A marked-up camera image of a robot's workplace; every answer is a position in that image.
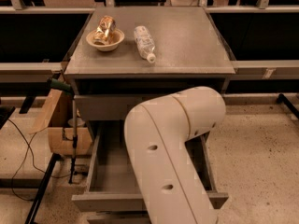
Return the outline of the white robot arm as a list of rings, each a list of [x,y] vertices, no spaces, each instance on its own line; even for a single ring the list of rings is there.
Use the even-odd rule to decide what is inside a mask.
[[[151,224],[216,224],[185,143],[210,132],[225,113],[209,87],[148,100],[128,113],[125,143]]]

